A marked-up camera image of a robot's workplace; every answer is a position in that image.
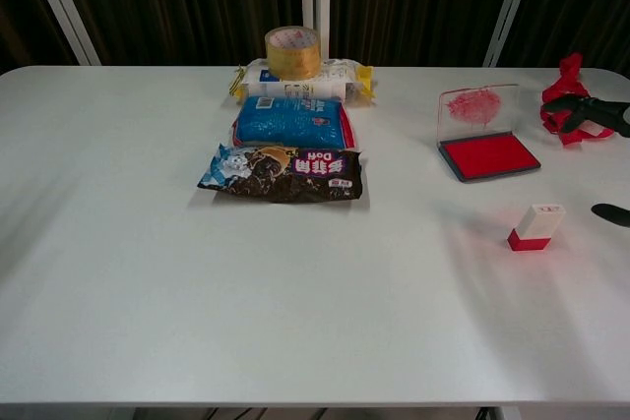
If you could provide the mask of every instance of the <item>white table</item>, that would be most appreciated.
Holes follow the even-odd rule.
[[[363,197],[300,206],[196,189],[232,71],[0,78],[0,402],[630,402],[630,232],[590,211],[630,207],[630,141],[564,150],[537,116],[556,70],[377,68],[377,105],[349,113]],[[462,184],[438,94],[509,82],[542,169]],[[513,253],[532,203],[567,216]]]

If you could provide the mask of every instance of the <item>yellow tape roll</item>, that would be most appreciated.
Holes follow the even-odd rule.
[[[281,27],[265,35],[270,72],[284,81],[317,76],[322,69],[319,34],[306,27]]]

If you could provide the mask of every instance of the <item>snack bag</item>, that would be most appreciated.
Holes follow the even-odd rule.
[[[255,59],[246,68],[239,68],[229,88],[231,95],[323,98],[345,101],[354,93],[373,97],[372,67],[350,59],[329,59],[321,72],[303,81],[282,81],[269,71],[266,59]]]
[[[285,203],[345,201],[363,191],[358,152],[223,145],[198,187]]]
[[[354,148],[346,111],[336,100],[249,97],[234,125],[232,142],[342,150]]]

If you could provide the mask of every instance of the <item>chocolate snack bag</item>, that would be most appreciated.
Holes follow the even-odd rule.
[[[363,191],[355,151],[223,145],[198,187],[286,203],[346,201]]]

